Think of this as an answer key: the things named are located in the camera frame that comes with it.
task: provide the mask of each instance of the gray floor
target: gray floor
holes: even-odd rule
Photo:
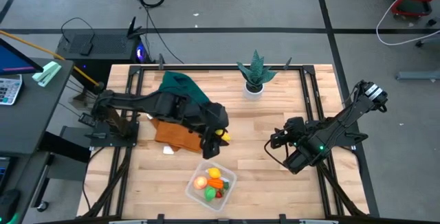
[[[0,0],[0,7],[6,0]],[[326,0],[333,28],[375,28],[391,0]],[[433,4],[432,15],[440,13]],[[15,0],[0,28],[58,29],[67,20],[80,16],[96,28],[124,28],[133,16],[145,21],[146,15],[134,0]],[[308,27],[323,28],[318,0],[166,0],[151,10],[158,27]],[[388,15],[382,28],[423,27],[419,22],[396,22]],[[69,28],[86,27],[79,21]],[[20,37],[55,50],[60,34],[29,34]],[[268,63],[333,63],[326,34],[220,33],[163,34],[168,46],[186,63],[234,63],[249,60],[254,49]],[[349,86],[358,80],[371,80],[390,96],[388,113],[372,113],[360,120],[360,130],[370,138],[364,142],[368,167],[379,212],[383,217],[440,221],[436,206],[440,172],[439,136],[436,124],[439,82],[394,79],[401,70],[427,70],[440,67],[439,47],[422,49],[413,43],[387,47],[375,35],[337,34],[340,57]],[[386,35],[390,42],[418,35]],[[154,58],[162,53],[168,63],[176,61],[157,35],[148,36]],[[11,41],[28,56],[49,57],[43,52]],[[66,89],[61,102],[75,93]],[[76,116],[59,106],[49,130],[59,133],[62,125],[79,126]],[[45,199],[50,211],[30,210],[26,223],[55,221],[76,214],[80,183],[53,181]]]

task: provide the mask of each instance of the small white object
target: small white object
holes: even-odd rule
[[[245,82],[245,86],[243,88],[243,95],[245,96],[245,98],[247,98],[248,100],[258,100],[259,98],[261,98],[261,95],[263,94],[264,91],[264,84],[263,84],[263,88],[258,92],[258,93],[252,93],[251,91],[248,90],[248,88],[246,87],[246,82]]]
[[[58,63],[50,62],[43,67],[43,72],[35,73],[32,76],[39,86],[46,87],[49,81],[60,71],[61,66]]]
[[[170,146],[164,146],[164,155],[174,155],[174,151]]]
[[[204,196],[204,190],[197,190],[194,188],[193,182],[196,177],[203,176],[209,179],[209,174],[206,172],[208,168],[218,168],[221,172],[221,178],[225,179],[225,181],[229,182],[229,189],[225,191],[225,194],[222,198],[214,198],[212,201],[207,202]],[[200,162],[199,166],[195,170],[192,175],[188,185],[186,186],[185,193],[191,199],[199,202],[203,206],[209,208],[210,210],[214,210],[215,212],[221,212],[225,207],[226,202],[228,201],[232,190],[234,189],[235,183],[237,182],[237,176],[231,170],[220,166],[217,163],[203,160]]]

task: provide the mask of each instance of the wooden table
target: wooden table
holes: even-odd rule
[[[114,65],[107,89],[124,93],[128,70],[129,65]],[[325,116],[333,116],[342,109],[333,67],[315,65],[315,70]],[[164,155],[164,145],[154,141],[153,125],[146,115],[141,115],[139,140],[131,156],[122,217],[156,219],[158,214],[165,214],[166,219],[277,219],[279,214],[286,214],[289,219],[323,218],[316,168],[306,167],[293,175],[263,150],[274,128],[282,128],[286,119],[296,116],[307,119],[299,73],[280,71],[266,84],[263,97],[256,102],[243,98],[244,79],[238,70],[186,70],[184,73],[211,101],[226,107],[232,141],[229,146],[221,147],[220,155],[211,160],[236,173],[235,189],[220,213],[188,198],[185,187],[202,160],[201,155],[186,150]],[[163,74],[163,71],[147,71],[142,95],[156,90]],[[308,87],[312,93],[309,80]],[[312,109],[317,118],[314,104]],[[285,158],[284,148],[272,152],[280,160]],[[89,165],[85,191],[91,204],[107,186],[112,155],[113,148],[106,148]],[[340,185],[362,211],[368,212],[355,156],[341,148],[334,148],[333,156]],[[336,213],[328,183],[327,187],[332,211]],[[86,211],[87,205],[82,198],[78,214]]]

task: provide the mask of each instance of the desk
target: desk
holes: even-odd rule
[[[333,67],[315,65],[315,70],[325,115],[333,116],[342,109]],[[128,72],[129,65],[114,65],[107,88],[124,93]],[[164,155],[164,145],[153,140],[155,129],[144,114],[138,118],[139,140],[131,156],[122,218],[156,219],[158,214],[165,214],[166,219],[277,219],[279,214],[286,214],[289,219],[324,218],[316,169],[307,167],[293,175],[263,150],[274,128],[283,127],[287,118],[307,119],[299,73],[280,71],[266,84],[263,97],[250,102],[243,98],[244,79],[238,70],[181,72],[190,76],[211,101],[226,107],[232,141],[229,146],[221,147],[220,155],[211,160],[237,174],[236,188],[221,213],[189,199],[185,187],[202,160],[201,155],[186,150]],[[146,71],[141,94],[156,90],[163,74],[163,71]],[[312,93],[311,83],[307,81]],[[317,117],[314,105],[312,111]],[[273,153],[279,159],[285,156],[283,148]],[[106,148],[89,165],[85,190],[91,202],[107,186],[112,154],[113,148]],[[362,211],[368,212],[355,156],[341,148],[335,148],[333,156],[341,186]],[[328,191],[333,203],[330,187]],[[78,215],[86,211],[82,199]]]
[[[50,59],[33,58],[40,66]],[[0,106],[0,153],[15,158],[5,190],[17,189],[21,196],[17,207],[21,223],[43,170],[50,158],[47,151],[36,151],[73,68],[70,61],[57,60],[62,68],[46,87],[23,74],[24,88],[13,106]]]

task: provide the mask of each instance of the black desk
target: black desk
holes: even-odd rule
[[[41,58],[32,60],[41,66],[51,61]],[[21,193],[16,211],[17,223],[23,221],[51,156],[50,152],[37,148],[73,68],[73,62],[56,62],[62,68],[46,87],[38,86],[32,74],[25,74],[25,86],[16,104],[0,106],[0,153],[16,158],[5,190],[16,188]]]

